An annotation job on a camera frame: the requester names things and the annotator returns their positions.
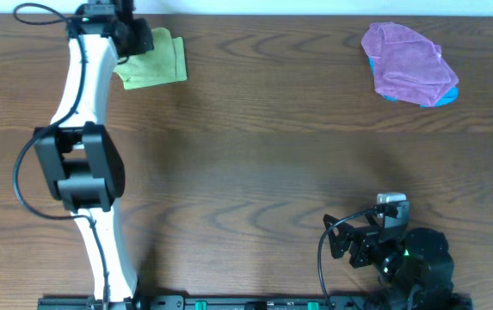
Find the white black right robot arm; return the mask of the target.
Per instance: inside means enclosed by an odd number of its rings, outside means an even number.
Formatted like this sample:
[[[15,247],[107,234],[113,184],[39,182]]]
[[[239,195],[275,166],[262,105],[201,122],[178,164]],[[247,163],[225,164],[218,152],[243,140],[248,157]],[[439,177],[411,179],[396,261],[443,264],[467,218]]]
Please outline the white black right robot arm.
[[[325,232],[319,240],[329,240],[334,259],[350,254],[355,268],[372,265],[385,288],[368,296],[358,309],[452,309],[453,267],[445,235],[430,228],[408,230],[410,217],[392,211],[378,223],[372,213],[361,213],[368,225],[354,227],[353,214],[337,219],[326,214]]]

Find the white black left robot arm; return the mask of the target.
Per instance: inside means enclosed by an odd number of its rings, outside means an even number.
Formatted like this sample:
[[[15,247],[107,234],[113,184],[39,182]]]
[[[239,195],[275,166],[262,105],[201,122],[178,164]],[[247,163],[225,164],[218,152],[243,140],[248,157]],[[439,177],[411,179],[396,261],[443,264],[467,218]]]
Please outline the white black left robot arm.
[[[120,198],[125,168],[105,128],[111,76],[117,65],[152,50],[146,20],[132,0],[88,1],[64,18],[70,52],[65,89],[51,123],[37,127],[34,148],[63,220],[77,224],[94,277],[84,301],[45,299],[41,308],[139,309],[139,279],[125,247]]]

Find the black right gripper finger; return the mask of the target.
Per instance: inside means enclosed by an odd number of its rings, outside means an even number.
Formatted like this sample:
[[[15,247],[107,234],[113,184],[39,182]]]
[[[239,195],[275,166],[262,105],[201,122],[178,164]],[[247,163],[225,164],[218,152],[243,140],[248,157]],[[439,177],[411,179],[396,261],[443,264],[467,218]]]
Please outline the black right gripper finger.
[[[338,219],[326,214],[323,221],[325,231],[322,236],[322,241],[328,240],[330,245],[344,245],[348,238],[349,218],[344,217]]]
[[[342,258],[350,245],[351,238],[347,234],[330,235],[330,251],[334,259]]]

